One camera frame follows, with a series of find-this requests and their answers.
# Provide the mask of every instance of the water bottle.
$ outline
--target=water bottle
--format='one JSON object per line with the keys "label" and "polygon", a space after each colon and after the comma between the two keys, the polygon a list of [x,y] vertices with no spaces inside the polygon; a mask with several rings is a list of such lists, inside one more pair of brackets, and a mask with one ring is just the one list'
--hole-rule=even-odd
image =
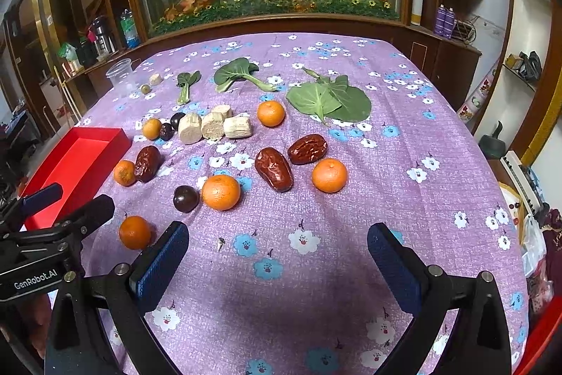
{"label": "water bottle", "polygon": [[123,15],[121,15],[121,29],[123,29],[123,34],[125,34],[125,40],[127,40],[127,48],[135,48],[140,44],[141,40],[137,33],[133,13],[129,9],[125,9]]}
{"label": "water bottle", "polygon": [[445,25],[445,16],[447,15],[447,9],[443,7],[443,4],[437,9],[437,15],[435,17],[435,28],[433,31],[438,36],[443,35],[443,26]]}
{"label": "water bottle", "polygon": [[445,24],[443,25],[443,37],[445,39],[450,39],[453,35],[453,29],[455,27],[455,12],[453,9],[449,9],[445,15]]}

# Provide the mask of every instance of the orange fruit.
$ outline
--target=orange fruit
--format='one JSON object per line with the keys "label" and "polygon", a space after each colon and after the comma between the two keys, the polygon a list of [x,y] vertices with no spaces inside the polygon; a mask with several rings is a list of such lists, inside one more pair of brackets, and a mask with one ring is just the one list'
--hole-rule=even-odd
{"label": "orange fruit", "polygon": [[201,198],[210,208],[228,210],[240,199],[240,184],[230,175],[213,175],[203,184]]}
{"label": "orange fruit", "polygon": [[140,216],[129,216],[119,226],[119,239],[130,250],[144,250],[151,238],[150,225]]}
{"label": "orange fruit", "polygon": [[347,169],[338,160],[326,158],[314,167],[312,179],[320,191],[336,193],[347,183]]}
{"label": "orange fruit", "polygon": [[148,140],[156,140],[160,137],[162,123],[158,118],[150,118],[142,127],[142,133]]}
{"label": "orange fruit", "polygon": [[277,101],[262,102],[257,108],[257,119],[268,128],[279,126],[285,119],[285,109]]}
{"label": "orange fruit", "polygon": [[127,160],[117,162],[113,169],[113,179],[121,186],[130,186],[137,181],[134,162]]}

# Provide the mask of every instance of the green leafy vegetable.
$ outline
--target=green leafy vegetable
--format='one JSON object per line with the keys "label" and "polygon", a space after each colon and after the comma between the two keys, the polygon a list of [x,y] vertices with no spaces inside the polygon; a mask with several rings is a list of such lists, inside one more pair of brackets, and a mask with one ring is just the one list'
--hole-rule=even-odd
{"label": "green leafy vegetable", "polygon": [[305,115],[317,115],[324,122],[324,115],[341,106],[332,97],[327,86],[319,83],[303,83],[293,87],[287,93],[287,100],[294,108]]}
{"label": "green leafy vegetable", "polygon": [[313,70],[304,68],[304,71],[315,78],[316,83],[305,83],[287,93],[287,100],[299,112],[317,115],[322,122],[326,115],[354,123],[370,115],[371,100],[361,89],[349,86],[347,75],[339,75],[332,81]]}
{"label": "green leafy vegetable", "polygon": [[246,58],[234,59],[215,72],[214,80],[217,84],[216,91],[224,92],[234,81],[246,79],[251,81],[262,91],[276,92],[277,88],[274,85],[264,83],[260,79],[252,76],[252,73],[257,70],[258,67],[255,64],[251,64]]}
{"label": "green leafy vegetable", "polygon": [[182,88],[179,94],[178,104],[183,105],[189,102],[189,87],[197,83],[201,79],[201,72],[195,71],[193,73],[182,72],[178,74],[178,85]]}

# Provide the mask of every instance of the floral tablecloth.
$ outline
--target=floral tablecloth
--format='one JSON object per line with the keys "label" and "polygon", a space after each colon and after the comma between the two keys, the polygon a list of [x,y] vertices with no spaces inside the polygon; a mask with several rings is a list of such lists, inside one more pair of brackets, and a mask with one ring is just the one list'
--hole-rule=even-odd
{"label": "floral tablecloth", "polygon": [[[215,92],[213,73],[247,57],[260,79],[278,86],[265,94],[250,82]],[[372,100],[361,123],[323,125],[291,107],[287,90],[323,75],[349,75]],[[200,70],[191,102],[177,106],[179,72]],[[109,177],[114,218],[86,239],[89,275],[105,274],[136,256],[117,235],[125,212],[142,215],[161,234],[179,220],[189,226],[190,246],[168,290],[147,322],[184,374],[372,374],[411,320],[395,302],[367,251],[369,227],[385,221],[397,238],[427,264],[449,274],[495,275],[506,310],[512,363],[527,338],[527,290],[515,230],[501,191],[476,143],[428,79],[389,43],[312,33],[252,34],[192,44],[143,62],[135,72],[164,78],[153,92],[117,98],[108,92],[81,120],[83,126],[123,128],[134,140],[134,161],[152,142],[143,123],[177,111],[206,114],[219,104],[250,116],[254,135],[237,142],[205,140],[183,145],[176,135],[155,142],[164,155],[157,176],[123,188]],[[287,111],[269,129],[256,122],[260,102],[275,99]],[[269,188],[254,169],[264,147],[279,151],[305,134],[328,140],[328,157],[348,168],[349,181],[323,194],[310,180],[313,164],[293,166],[294,187]],[[173,206],[178,185],[201,188],[213,174],[234,176],[242,202],[231,211],[199,206],[185,215]],[[431,373],[452,328],[451,313],[422,373]],[[126,373],[136,373],[110,318],[113,348]]]}

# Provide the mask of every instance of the screw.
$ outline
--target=screw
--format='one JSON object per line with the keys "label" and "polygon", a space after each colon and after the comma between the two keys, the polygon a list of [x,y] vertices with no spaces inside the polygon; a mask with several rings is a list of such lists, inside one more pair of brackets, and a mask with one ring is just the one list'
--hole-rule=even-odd
{"label": "screw", "polygon": [[429,273],[432,274],[432,276],[434,277],[440,277],[443,275],[443,269],[435,264],[429,266],[427,270],[429,270]]}
{"label": "screw", "polygon": [[70,283],[72,280],[76,278],[76,272],[71,270],[70,272],[65,273],[65,281]]}
{"label": "screw", "polygon": [[126,263],[117,264],[113,271],[117,275],[125,275],[129,271],[129,265]]}
{"label": "screw", "polygon": [[488,272],[487,270],[482,272],[480,275],[482,276],[482,279],[486,283],[491,283],[492,281],[494,281],[494,276],[490,272]]}

